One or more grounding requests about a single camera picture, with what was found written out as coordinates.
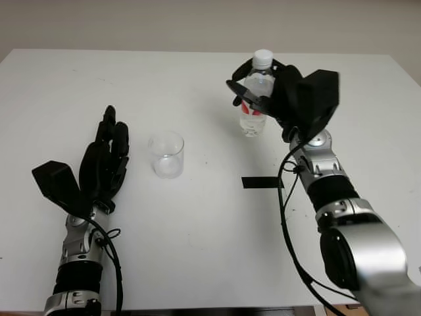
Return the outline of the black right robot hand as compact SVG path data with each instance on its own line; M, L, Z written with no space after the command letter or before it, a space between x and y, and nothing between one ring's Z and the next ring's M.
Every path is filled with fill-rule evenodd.
M248 88L248 79L268 80L271 92L258 94L257 90ZM299 118L297 84L302 79L301 73L293 65L284 65L278 60L271 61L266 69L257 69L253 60L243 63L226 85L234 92L233 106L247 108L248 114L258 114L274 118L282 127L284 142L290 143L295 135L301 140L310 140L308 128Z

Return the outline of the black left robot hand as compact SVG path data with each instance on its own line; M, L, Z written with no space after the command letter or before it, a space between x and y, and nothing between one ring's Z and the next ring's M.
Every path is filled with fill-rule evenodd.
M116 110L107 106L79 170L80 189L92 204L106 214L115 210L113 197L121 189L129 161L128 126L116 121Z

